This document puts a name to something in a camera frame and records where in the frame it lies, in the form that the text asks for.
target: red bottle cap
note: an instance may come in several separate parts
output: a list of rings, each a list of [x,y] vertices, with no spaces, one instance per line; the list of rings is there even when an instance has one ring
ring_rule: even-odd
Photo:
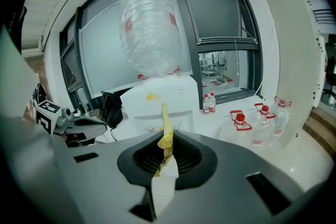
[[[237,117],[236,117],[236,120],[237,121],[245,121],[245,115],[244,114],[237,114]]]
[[[263,105],[261,107],[261,110],[264,111],[264,112],[268,112],[268,106],[267,105]]]

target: cable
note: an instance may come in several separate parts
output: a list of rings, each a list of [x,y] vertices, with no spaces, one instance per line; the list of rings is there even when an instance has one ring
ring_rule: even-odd
[[[236,45],[236,55],[237,55],[237,75],[239,76],[239,60],[238,60],[238,50],[237,50],[236,40],[235,40],[235,45]]]
[[[268,70],[269,70],[269,68],[270,68],[270,66],[271,66],[271,62],[272,62],[272,59],[273,59],[274,44],[275,44],[275,23],[274,23],[274,21],[273,21],[273,48],[272,48],[271,58],[269,59],[269,64],[268,64],[268,68],[267,68],[267,71],[266,71],[266,73],[265,73],[265,76],[264,76],[263,80],[261,81],[261,84],[259,85],[258,90],[256,90],[256,92],[255,92],[255,94],[254,94],[253,96],[255,96],[255,95],[257,94],[257,92],[260,90],[261,85],[263,84],[264,80],[265,80],[266,77],[267,77]]]

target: black bag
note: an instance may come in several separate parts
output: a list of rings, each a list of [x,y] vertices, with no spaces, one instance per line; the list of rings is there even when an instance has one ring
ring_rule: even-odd
[[[101,92],[102,120],[112,129],[122,121],[121,99],[119,93]]]

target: window frame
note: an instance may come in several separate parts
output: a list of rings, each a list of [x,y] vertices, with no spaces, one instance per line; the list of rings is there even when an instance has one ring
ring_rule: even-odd
[[[188,49],[190,53],[190,61],[193,70],[193,78],[197,82],[200,109],[202,108],[203,105],[203,88],[202,88],[201,67],[198,60],[199,53],[212,52],[212,51],[228,51],[228,50],[248,51],[249,89],[242,89],[237,92],[216,96],[217,103],[230,102],[260,93],[261,89],[259,89],[259,91],[256,93],[256,90],[261,82],[263,71],[260,34],[249,1],[242,0],[242,2],[243,2],[242,4],[244,4],[247,9],[248,16],[253,27],[253,34],[255,38],[208,37],[200,39],[197,33],[197,25],[195,19],[193,18],[192,9],[188,0],[177,0],[177,4],[181,12],[183,25],[186,32]],[[241,20],[240,12],[238,14],[238,20]]]
[[[75,33],[74,33],[74,47],[76,52],[76,59],[77,65],[80,71],[80,83],[74,84],[71,87],[67,87],[69,96],[76,95],[76,90],[83,88],[86,98],[89,102],[91,109],[101,108],[101,97],[91,98],[90,91],[88,88],[88,83],[86,81],[86,77],[84,74],[84,70],[82,67],[82,59],[80,55],[80,46],[79,46],[79,29],[81,29],[81,22],[82,22],[82,13],[83,10],[89,6],[95,0],[87,0],[81,7],[78,7],[76,10],[76,14],[73,18],[69,21],[67,26],[64,28],[60,35],[60,43],[67,42],[67,29],[71,24],[72,20],[75,20]],[[188,52],[189,52],[189,59],[191,63],[191,70],[192,70],[192,77],[197,82],[197,89],[198,89],[198,97],[199,97],[199,107],[202,108],[203,103],[203,89],[202,89],[202,76],[201,76],[201,67],[199,63],[198,53],[201,52],[211,52],[211,51],[228,51],[228,50],[247,50],[248,51],[248,87],[249,89],[244,89],[234,93],[224,94],[223,96],[216,97],[217,103],[222,102],[229,102],[238,99],[242,99],[245,97],[249,97],[252,95],[260,95],[261,88],[258,92],[257,89],[260,86],[262,73],[263,73],[263,55],[261,50],[261,40],[260,34],[258,30],[257,21],[252,10],[251,4],[249,0],[237,0],[237,7],[239,10],[238,20],[241,21],[241,12],[240,12],[240,4],[243,4],[246,7],[247,15],[251,22],[251,26],[253,29],[254,38],[247,38],[247,37],[206,37],[199,39],[195,33],[197,29],[197,25],[195,24],[195,20],[193,18],[190,5],[187,0],[176,0],[182,18],[182,23],[185,31],[185,36],[188,45]],[[242,29],[242,23],[240,22],[240,33]],[[65,50],[69,50],[67,46],[63,47],[64,49],[61,50],[60,48],[60,56],[64,56]],[[72,104],[77,105],[79,100],[75,100],[76,98],[70,97]]]

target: black slot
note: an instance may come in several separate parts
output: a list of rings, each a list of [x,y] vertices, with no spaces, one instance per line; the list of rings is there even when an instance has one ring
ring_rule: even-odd
[[[153,222],[156,219],[156,214],[154,210],[152,192],[150,190],[146,190],[141,204],[134,206],[130,212],[147,221]]]
[[[261,173],[246,178],[273,215],[290,206],[290,201]]]
[[[76,163],[80,163],[80,162],[85,162],[89,159],[93,159],[98,157],[99,155],[97,153],[88,153],[88,154],[83,154],[83,155],[79,155],[79,156],[75,156],[73,157],[76,161]]]

